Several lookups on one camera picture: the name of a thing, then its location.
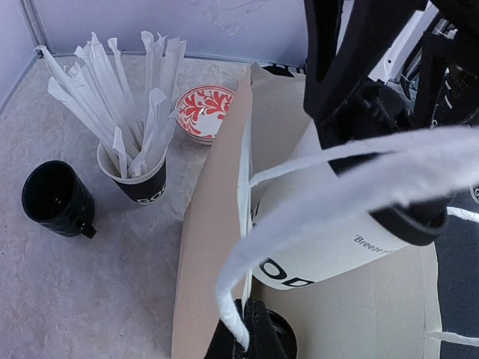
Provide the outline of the black cup lid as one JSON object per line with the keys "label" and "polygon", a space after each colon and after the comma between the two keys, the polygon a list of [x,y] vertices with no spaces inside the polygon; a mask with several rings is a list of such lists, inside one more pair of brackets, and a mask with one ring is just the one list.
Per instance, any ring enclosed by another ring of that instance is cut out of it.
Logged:
{"label": "black cup lid", "polygon": [[296,335],[292,327],[287,322],[287,320],[280,314],[272,310],[267,310],[267,312],[269,314],[276,336],[279,339],[281,347],[286,354],[286,357],[289,359],[296,359],[298,347]]}
{"label": "black cup lid", "polygon": [[356,213],[333,227],[325,237],[338,245],[357,245],[378,255],[407,245],[426,246],[444,232],[446,207],[455,195],[409,206],[392,205]]}

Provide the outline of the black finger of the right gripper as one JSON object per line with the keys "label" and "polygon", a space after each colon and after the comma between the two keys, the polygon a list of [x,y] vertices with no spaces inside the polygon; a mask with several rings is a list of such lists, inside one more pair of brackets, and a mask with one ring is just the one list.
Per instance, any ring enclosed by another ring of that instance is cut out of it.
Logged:
{"label": "black finger of the right gripper", "polygon": [[305,1],[308,29],[303,107],[323,148],[338,144],[335,117],[425,1],[355,1],[344,36],[342,1]]}

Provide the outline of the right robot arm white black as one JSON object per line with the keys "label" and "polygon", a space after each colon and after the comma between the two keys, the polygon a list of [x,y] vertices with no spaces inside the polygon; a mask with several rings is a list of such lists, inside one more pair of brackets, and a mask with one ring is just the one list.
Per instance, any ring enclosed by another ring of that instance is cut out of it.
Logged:
{"label": "right robot arm white black", "polygon": [[[305,1],[308,29],[304,110],[314,120],[322,148],[340,143],[335,119],[344,111],[385,51],[425,1],[355,1],[338,41],[342,1]],[[419,126],[431,120],[445,69],[457,64],[478,73],[478,2],[435,1],[457,29],[454,38],[424,34],[415,101]]]}

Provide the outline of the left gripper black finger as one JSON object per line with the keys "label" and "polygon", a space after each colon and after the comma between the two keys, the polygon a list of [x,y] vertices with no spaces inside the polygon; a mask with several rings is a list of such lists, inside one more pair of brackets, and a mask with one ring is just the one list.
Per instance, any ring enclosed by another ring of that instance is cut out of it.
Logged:
{"label": "left gripper black finger", "polygon": [[250,337],[248,350],[245,352],[225,324],[219,321],[204,356],[205,359],[287,358],[262,301],[251,298],[247,300],[242,319]]}

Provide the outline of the brown paper bag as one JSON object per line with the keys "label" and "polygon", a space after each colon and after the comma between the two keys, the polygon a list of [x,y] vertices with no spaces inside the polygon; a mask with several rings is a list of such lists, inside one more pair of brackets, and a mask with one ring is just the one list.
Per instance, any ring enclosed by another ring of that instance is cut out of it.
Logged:
{"label": "brown paper bag", "polygon": [[186,212],[171,355],[263,300],[299,358],[478,356],[478,131],[322,150],[305,78],[252,65]]}

